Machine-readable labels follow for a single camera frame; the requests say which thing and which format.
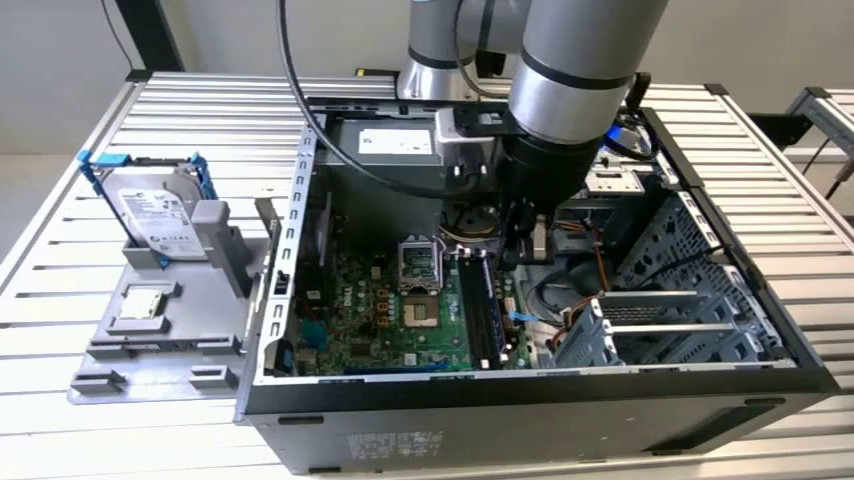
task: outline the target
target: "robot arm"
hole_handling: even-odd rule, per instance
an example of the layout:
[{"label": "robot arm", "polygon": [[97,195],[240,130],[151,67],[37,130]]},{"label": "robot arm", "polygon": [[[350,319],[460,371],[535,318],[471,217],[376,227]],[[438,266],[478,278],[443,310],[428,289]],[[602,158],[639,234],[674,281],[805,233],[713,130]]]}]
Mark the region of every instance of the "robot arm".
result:
[{"label": "robot arm", "polygon": [[[538,245],[547,237],[543,229],[558,205],[583,186],[667,0],[468,0],[459,18],[456,6],[458,0],[412,3],[411,61],[398,87],[408,98],[472,99],[456,68],[454,22],[462,22],[460,32],[470,31],[480,16],[480,45],[500,36],[499,25],[507,28],[520,61],[504,116],[522,134],[500,138],[500,235],[511,252],[507,263],[544,263],[551,258],[547,246]],[[459,37],[467,64],[475,35]]]}]

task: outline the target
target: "robot end effector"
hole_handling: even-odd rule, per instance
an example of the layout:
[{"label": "robot end effector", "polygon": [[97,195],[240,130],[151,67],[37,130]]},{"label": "robot end effector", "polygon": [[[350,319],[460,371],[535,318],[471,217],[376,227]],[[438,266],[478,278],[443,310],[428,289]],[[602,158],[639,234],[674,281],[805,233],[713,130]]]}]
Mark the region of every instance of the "robot end effector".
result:
[{"label": "robot end effector", "polygon": [[[583,186],[666,5],[667,0],[531,1],[500,115],[506,128],[496,135],[507,265],[552,261],[554,212]],[[472,129],[460,134],[478,135]]]}]

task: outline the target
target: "green circuit board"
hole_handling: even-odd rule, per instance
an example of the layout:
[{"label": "green circuit board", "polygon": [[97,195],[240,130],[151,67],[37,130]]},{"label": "green circuit board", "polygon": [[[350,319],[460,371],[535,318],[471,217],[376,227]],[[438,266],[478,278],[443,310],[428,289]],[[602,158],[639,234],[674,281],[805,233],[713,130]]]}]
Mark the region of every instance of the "green circuit board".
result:
[{"label": "green circuit board", "polygon": [[[303,338],[311,340],[296,352],[302,374],[472,370],[455,260],[444,261],[444,286],[431,298],[396,291],[395,254],[342,251],[336,262],[335,298],[326,318],[300,319]],[[518,301],[511,282],[503,277],[495,282],[498,294]],[[508,357],[507,368],[530,367],[526,347]]]}]

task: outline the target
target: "white sticker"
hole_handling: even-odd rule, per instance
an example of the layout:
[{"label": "white sticker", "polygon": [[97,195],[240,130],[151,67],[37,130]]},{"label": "white sticker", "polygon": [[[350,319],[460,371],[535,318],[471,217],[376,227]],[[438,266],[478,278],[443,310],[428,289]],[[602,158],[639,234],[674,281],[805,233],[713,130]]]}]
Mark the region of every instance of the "white sticker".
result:
[{"label": "white sticker", "polygon": [[359,153],[375,155],[432,155],[430,130],[368,128],[359,132]]},{"label": "white sticker", "polygon": [[181,199],[165,190],[120,189],[119,200],[152,250],[169,258],[204,257]]},{"label": "white sticker", "polygon": [[354,460],[435,457],[443,437],[443,431],[356,433],[347,435],[347,443]]}]

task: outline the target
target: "slotted aluminum surface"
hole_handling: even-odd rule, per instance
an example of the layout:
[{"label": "slotted aluminum surface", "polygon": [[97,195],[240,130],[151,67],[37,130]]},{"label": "slotted aluminum surface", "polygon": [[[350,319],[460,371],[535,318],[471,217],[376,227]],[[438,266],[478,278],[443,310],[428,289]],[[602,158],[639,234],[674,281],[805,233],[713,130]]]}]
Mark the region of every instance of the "slotted aluminum surface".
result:
[{"label": "slotted aluminum surface", "polygon": [[[394,97],[390,79],[303,82],[310,95]],[[184,156],[199,150],[230,200],[232,224],[244,235],[263,235],[251,198],[268,195],[287,204],[303,128],[286,85],[276,78],[157,74],[147,85],[125,87],[127,99],[113,105],[85,147],[96,155]],[[487,86],[506,91],[508,83],[487,81]],[[821,204],[805,199],[786,161],[751,136],[726,102],[701,86],[655,85],[646,105],[658,110],[686,149],[846,394],[703,457],[400,472],[395,477],[571,472],[580,479],[639,474],[723,479],[854,473],[854,256],[846,232]],[[121,238],[103,201],[69,168],[0,267],[0,326],[8,327],[0,329],[0,479],[287,477],[256,431],[231,424],[234,401],[67,403],[64,390],[124,264]]]},{"label": "slotted aluminum surface", "polygon": [[854,115],[854,90],[830,88],[827,93],[833,95],[833,100],[842,106],[842,109]]}]

